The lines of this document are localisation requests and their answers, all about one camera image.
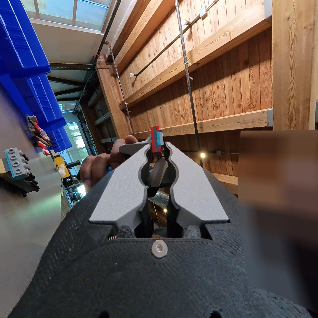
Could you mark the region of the red teal brick assembly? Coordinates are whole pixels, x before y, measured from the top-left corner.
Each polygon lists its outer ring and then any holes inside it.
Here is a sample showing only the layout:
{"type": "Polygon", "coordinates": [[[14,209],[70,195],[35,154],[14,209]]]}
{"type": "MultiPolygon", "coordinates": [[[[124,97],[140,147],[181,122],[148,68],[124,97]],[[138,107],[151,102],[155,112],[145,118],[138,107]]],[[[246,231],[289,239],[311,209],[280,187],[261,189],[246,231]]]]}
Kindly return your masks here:
{"type": "Polygon", "coordinates": [[[164,155],[163,131],[159,126],[151,126],[150,133],[153,157],[159,160],[164,155]]]}

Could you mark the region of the yellow white brick model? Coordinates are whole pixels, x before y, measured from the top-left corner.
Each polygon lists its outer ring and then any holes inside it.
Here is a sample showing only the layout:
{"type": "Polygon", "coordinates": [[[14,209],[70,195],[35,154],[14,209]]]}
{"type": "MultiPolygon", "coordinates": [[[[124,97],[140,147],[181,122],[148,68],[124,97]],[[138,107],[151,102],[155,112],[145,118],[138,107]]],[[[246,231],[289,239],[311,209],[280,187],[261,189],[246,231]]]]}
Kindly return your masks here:
{"type": "Polygon", "coordinates": [[[67,168],[62,156],[61,155],[53,156],[53,161],[55,164],[55,169],[59,173],[61,179],[66,177],[67,168]]]}

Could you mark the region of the wooden post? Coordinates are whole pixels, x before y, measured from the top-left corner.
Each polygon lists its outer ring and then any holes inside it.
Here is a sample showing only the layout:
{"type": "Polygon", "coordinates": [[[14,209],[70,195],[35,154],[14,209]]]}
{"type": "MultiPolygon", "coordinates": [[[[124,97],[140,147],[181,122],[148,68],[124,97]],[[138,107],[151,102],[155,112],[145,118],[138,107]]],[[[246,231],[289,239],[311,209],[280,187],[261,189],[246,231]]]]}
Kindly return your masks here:
{"type": "Polygon", "coordinates": [[[272,1],[273,130],[314,130],[318,1],[272,1]]]}

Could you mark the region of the grey black brick chassis model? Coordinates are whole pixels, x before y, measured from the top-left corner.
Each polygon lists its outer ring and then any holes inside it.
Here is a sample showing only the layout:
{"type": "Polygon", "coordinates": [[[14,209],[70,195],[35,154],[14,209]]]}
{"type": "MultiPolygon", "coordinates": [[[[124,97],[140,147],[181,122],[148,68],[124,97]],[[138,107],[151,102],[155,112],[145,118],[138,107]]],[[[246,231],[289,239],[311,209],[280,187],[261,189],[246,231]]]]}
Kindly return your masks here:
{"type": "Polygon", "coordinates": [[[4,150],[4,156],[0,159],[0,181],[5,189],[20,193],[23,197],[40,189],[30,171],[28,157],[15,147],[4,150]]]}

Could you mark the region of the skylight window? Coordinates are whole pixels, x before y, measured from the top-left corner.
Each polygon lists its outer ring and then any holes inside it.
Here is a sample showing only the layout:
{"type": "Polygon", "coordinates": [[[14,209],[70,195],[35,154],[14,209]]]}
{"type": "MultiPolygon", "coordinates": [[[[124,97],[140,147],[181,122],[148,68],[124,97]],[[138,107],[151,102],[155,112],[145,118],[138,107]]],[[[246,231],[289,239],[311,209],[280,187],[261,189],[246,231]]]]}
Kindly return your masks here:
{"type": "Polygon", "coordinates": [[[22,0],[33,19],[101,31],[110,0],[22,0]]]}

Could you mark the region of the silver air duct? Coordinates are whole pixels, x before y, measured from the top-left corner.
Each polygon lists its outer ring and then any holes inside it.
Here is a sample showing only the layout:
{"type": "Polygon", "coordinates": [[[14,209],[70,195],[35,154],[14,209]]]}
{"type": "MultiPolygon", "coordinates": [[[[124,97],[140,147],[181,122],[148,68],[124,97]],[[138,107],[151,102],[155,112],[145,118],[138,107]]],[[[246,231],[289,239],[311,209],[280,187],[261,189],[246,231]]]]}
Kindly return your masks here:
{"type": "Polygon", "coordinates": [[[161,208],[167,208],[169,204],[169,194],[159,190],[153,197],[149,197],[148,200],[161,208]]]}

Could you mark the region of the wooden beam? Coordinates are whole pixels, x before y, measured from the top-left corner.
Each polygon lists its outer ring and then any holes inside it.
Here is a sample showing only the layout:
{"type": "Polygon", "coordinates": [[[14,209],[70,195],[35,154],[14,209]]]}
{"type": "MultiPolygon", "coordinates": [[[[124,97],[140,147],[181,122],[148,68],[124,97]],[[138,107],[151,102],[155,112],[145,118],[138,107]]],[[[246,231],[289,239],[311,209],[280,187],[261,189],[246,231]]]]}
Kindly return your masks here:
{"type": "Polygon", "coordinates": [[[124,141],[127,139],[126,142],[134,140],[135,138],[133,137],[128,116],[120,108],[123,96],[118,78],[112,75],[111,66],[106,64],[104,57],[101,55],[97,58],[96,72],[108,106],[116,137],[124,141]]]}
{"type": "MultiPolygon", "coordinates": [[[[251,39],[271,26],[272,1],[256,1],[240,15],[190,50],[186,56],[189,72],[251,39]]],[[[127,97],[128,108],[185,76],[184,59],[180,58],[156,77],[127,97]]]]}
{"type": "MultiPolygon", "coordinates": [[[[251,129],[273,126],[273,108],[198,121],[198,133],[251,129]]],[[[161,129],[164,137],[195,134],[194,124],[182,124],[161,129]]]]}

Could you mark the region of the red black brick model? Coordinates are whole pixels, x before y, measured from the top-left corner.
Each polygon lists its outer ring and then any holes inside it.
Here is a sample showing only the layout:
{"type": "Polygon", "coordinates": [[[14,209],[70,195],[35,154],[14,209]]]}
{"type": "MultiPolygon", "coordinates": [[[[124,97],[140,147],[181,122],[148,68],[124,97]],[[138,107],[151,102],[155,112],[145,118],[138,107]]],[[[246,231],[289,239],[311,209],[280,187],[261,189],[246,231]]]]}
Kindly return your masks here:
{"type": "Polygon", "coordinates": [[[40,126],[38,125],[37,117],[34,115],[29,116],[28,114],[26,114],[26,121],[28,124],[29,132],[32,135],[34,146],[41,148],[42,153],[46,156],[52,156],[50,149],[53,146],[53,142],[47,135],[45,130],[40,128],[40,126]]]}

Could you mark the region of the black conduit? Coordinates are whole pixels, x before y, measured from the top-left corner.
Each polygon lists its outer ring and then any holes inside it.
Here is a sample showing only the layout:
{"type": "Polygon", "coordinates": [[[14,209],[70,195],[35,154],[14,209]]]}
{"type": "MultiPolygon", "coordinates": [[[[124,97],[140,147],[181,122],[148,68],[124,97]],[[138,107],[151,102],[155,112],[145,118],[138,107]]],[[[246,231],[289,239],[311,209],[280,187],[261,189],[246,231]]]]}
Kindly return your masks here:
{"type": "MultiPolygon", "coordinates": [[[[214,0],[209,6],[207,6],[207,12],[218,2],[218,0],[214,0]]],[[[198,15],[194,20],[191,21],[190,26],[186,26],[184,29],[182,29],[183,34],[188,31],[194,24],[196,24],[200,20],[200,16],[198,15]]],[[[145,71],[154,61],[157,60],[166,50],[168,50],[179,38],[181,35],[177,35],[167,46],[165,46],[161,52],[159,52],[147,65],[145,65],[137,74],[138,76],[145,71]]]]}

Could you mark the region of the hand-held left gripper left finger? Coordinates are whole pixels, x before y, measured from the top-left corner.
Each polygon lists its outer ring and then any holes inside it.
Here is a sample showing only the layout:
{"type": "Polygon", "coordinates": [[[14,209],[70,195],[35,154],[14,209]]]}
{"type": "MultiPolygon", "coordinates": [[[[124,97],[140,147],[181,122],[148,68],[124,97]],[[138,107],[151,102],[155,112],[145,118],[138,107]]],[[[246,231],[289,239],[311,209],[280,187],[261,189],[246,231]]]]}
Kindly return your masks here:
{"type": "Polygon", "coordinates": [[[145,180],[149,176],[151,145],[143,143],[139,150],[114,171],[89,221],[93,224],[123,225],[136,228],[141,224],[140,211],[147,198],[145,180]]]}

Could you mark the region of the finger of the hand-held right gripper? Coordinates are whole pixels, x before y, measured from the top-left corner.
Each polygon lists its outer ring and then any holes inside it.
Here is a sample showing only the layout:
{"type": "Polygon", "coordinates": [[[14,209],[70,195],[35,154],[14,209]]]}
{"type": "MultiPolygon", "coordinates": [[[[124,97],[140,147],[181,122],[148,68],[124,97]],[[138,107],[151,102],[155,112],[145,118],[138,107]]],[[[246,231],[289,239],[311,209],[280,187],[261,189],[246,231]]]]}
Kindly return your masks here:
{"type": "Polygon", "coordinates": [[[119,152],[125,155],[132,156],[142,149],[145,145],[151,145],[151,136],[149,136],[145,141],[138,141],[134,143],[125,143],[119,146],[119,152]]]}
{"type": "Polygon", "coordinates": [[[165,157],[161,157],[156,161],[154,167],[150,170],[148,177],[148,185],[149,187],[159,187],[161,185],[161,181],[164,177],[165,171],[168,167],[168,162],[165,157]]]}

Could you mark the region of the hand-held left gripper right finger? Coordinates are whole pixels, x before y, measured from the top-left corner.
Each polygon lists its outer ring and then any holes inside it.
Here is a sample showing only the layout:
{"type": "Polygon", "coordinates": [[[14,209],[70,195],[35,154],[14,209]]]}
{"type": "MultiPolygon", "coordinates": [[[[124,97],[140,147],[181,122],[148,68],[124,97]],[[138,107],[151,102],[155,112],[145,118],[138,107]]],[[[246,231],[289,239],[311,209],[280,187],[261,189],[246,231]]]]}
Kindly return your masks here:
{"type": "Polygon", "coordinates": [[[170,189],[171,201],[178,209],[176,222],[180,226],[227,222],[229,218],[204,169],[170,142],[165,145],[170,151],[169,163],[176,170],[170,189]]]}

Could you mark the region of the blue plastic bin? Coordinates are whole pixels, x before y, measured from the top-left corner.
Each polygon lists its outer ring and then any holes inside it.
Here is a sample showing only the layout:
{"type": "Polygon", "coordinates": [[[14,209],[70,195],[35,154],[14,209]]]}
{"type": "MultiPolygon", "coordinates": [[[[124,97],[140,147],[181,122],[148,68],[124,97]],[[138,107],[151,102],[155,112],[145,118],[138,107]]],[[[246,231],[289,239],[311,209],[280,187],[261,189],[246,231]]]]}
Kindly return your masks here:
{"type": "Polygon", "coordinates": [[[50,132],[66,125],[45,74],[32,78],[1,74],[0,81],[21,113],[36,116],[41,128],[50,132]]]}
{"type": "Polygon", "coordinates": [[[64,127],[48,132],[47,135],[50,137],[53,145],[52,149],[55,153],[62,152],[70,147],[72,147],[71,141],[65,131],[64,127]]]}
{"type": "Polygon", "coordinates": [[[19,0],[0,1],[0,69],[13,78],[50,73],[50,64],[19,0]]]}

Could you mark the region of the person's right hand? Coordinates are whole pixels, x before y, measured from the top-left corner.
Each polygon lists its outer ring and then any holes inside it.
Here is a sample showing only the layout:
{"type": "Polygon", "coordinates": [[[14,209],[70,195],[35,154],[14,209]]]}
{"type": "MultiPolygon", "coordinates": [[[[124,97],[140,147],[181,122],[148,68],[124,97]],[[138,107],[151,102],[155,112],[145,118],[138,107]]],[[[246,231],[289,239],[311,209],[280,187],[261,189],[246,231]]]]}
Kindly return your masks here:
{"type": "Polygon", "coordinates": [[[79,172],[80,181],[84,185],[86,193],[104,177],[107,167],[110,166],[114,170],[126,160],[124,154],[119,151],[119,147],[137,142],[137,138],[128,135],[125,139],[117,139],[114,142],[110,154],[102,153],[86,157],[79,172]]]}

